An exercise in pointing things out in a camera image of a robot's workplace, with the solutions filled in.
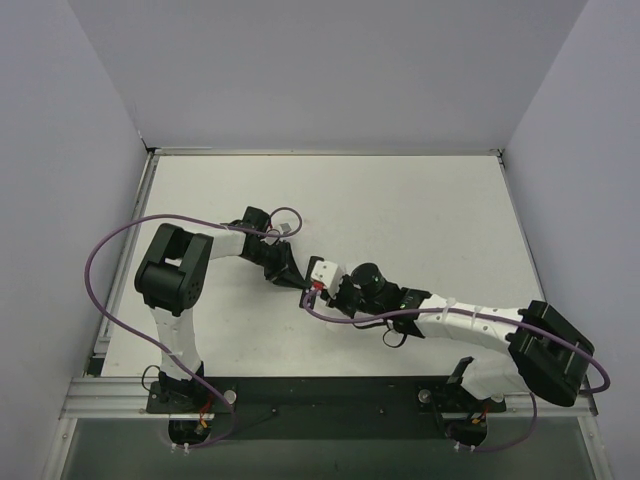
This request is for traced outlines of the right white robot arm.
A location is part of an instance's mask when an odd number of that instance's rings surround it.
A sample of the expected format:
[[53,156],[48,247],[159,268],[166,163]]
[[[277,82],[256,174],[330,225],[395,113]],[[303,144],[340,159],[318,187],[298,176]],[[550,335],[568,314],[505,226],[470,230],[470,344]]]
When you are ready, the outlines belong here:
[[531,392],[561,407],[574,405],[593,344],[550,304],[489,308],[461,303],[387,280],[374,263],[351,273],[322,261],[311,270],[321,299],[348,318],[367,315],[402,338],[445,339],[496,352],[459,362],[455,383],[477,400]]

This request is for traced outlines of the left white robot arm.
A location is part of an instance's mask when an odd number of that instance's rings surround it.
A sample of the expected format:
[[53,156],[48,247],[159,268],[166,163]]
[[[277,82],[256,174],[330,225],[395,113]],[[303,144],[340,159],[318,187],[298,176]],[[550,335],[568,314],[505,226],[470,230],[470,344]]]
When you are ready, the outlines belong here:
[[136,272],[135,290],[143,297],[156,322],[162,353],[159,371],[160,399],[171,400],[183,411],[193,411],[209,395],[193,379],[204,374],[195,341],[193,309],[199,300],[213,260],[240,257],[263,269],[270,283],[299,290],[310,286],[285,240],[272,234],[271,215],[248,207],[243,217],[218,234],[192,233],[179,226],[161,224]]

